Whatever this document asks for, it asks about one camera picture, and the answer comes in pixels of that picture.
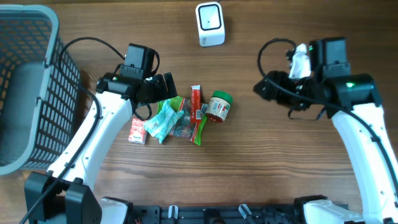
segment wooden surface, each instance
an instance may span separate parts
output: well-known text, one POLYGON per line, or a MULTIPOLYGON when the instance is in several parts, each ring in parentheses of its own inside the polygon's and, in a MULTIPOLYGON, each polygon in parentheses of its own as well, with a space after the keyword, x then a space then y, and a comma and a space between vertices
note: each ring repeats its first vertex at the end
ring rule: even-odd
MULTIPOLYGON (((223 124, 206 123, 200 147, 178 138, 164 145, 154 138, 145 146, 131 144, 127 123, 101 166, 96 197, 123 198, 136 205, 239 205, 291 203, 295 197, 323 194, 360 212, 353 170, 331 121, 289 120, 287 108, 253 93, 261 79, 256 57, 274 37, 297 43, 347 37, 352 73, 370 73, 376 79, 389 137, 398 148, 396 1, 225 0, 226 42, 209 48, 198 43, 198 3, 49 5, 59 16, 65 42, 99 37, 122 54, 130 42, 146 45, 160 53, 159 72, 172 72, 179 95, 190 96, 190 85, 201 84, 205 101, 215 90, 234 98, 223 124)), ((269 47, 264 69, 287 70, 288 47, 269 47)), ((80 42, 70 52, 92 90, 100 76, 121 62, 96 42, 80 42)), ((313 118, 319 109, 298 116, 313 118)), ((25 214, 23 185, 28 175, 0 177, 0 223, 18 222, 25 214)))

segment laundry basket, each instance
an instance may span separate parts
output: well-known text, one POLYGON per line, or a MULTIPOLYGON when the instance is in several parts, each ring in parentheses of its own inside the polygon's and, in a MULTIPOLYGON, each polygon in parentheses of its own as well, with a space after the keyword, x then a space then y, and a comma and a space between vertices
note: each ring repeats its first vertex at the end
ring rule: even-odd
POLYGON ((0 5, 0 175, 46 169, 73 137, 80 73, 45 6, 0 5))

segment tabletop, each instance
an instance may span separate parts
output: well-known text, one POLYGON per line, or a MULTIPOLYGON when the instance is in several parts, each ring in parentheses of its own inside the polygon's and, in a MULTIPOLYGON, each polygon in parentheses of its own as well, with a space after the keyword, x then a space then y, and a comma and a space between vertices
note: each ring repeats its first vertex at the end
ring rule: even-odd
MULTIPOLYGON (((321 107, 295 114, 253 92, 261 79, 259 49, 275 37, 296 43, 347 37, 353 74, 371 74, 383 99, 386 127, 398 147, 396 1, 229 1, 221 2, 225 43, 200 47, 195 8, 198 1, 101 2, 52 4, 65 42, 84 36, 109 42, 122 54, 129 43, 160 54, 159 73, 171 72, 178 94, 189 97, 202 86, 204 101, 215 90, 234 103, 224 123, 207 121, 202 145, 168 138, 146 145, 127 141, 131 121, 113 142, 95 185, 97 199, 122 198, 135 205, 262 205, 292 203, 295 197, 322 194, 361 211, 361 198, 345 146, 329 119, 309 120, 321 107)), ((287 44, 274 44, 262 57, 264 70, 288 71, 287 44)), ((107 47, 82 41, 70 47, 83 77, 96 81, 122 61, 107 47)), ((91 102, 82 96, 79 119, 91 102)), ((0 223, 18 222, 26 212, 24 180, 30 171, 0 177, 0 223)))

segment green lid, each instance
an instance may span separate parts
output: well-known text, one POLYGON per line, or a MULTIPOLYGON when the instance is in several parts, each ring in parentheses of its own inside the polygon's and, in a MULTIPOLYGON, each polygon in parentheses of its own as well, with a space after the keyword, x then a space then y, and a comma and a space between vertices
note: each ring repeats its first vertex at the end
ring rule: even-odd
POLYGON ((232 96, 224 91, 215 91, 213 93, 213 97, 221 98, 232 105, 232 101, 233 101, 232 96))

